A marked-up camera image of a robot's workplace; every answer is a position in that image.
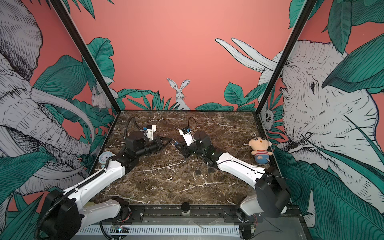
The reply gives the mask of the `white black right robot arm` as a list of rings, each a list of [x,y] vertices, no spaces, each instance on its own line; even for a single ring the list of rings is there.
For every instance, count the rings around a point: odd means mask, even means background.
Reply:
[[[209,167],[227,172],[251,186],[256,193],[245,197],[237,209],[239,219],[265,213],[278,218],[287,211],[290,190],[279,171],[270,166],[265,169],[241,161],[230,153],[215,147],[209,135],[203,131],[192,134],[188,127],[179,130],[183,141],[175,144],[182,155],[188,158],[195,154]]]

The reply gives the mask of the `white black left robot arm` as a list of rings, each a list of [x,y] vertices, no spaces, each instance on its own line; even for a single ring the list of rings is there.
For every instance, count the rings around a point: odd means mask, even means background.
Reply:
[[[76,233],[92,224],[103,224],[106,219],[126,222],[132,218],[130,204],[120,197],[86,207],[95,195],[114,181],[132,171],[141,156],[161,151],[170,138],[154,135],[154,130],[145,128],[125,137],[125,146],[115,155],[107,158],[105,166],[84,181],[65,189],[54,190],[44,201],[37,222],[34,238],[41,240],[41,233],[47,240],[70,240]]]

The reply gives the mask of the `small black padlock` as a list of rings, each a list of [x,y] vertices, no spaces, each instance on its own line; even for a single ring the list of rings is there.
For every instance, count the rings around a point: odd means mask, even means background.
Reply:
[[[201,170],[200,169],[195,169],[195,174],[197,176],[200,176],[202,174]]]
[[[214,168],[211,168],[211,167],[208,168],[208,174],[212,174],[212,173],[214,173],[214,172],[215,172],[215,169],[214,169]]]

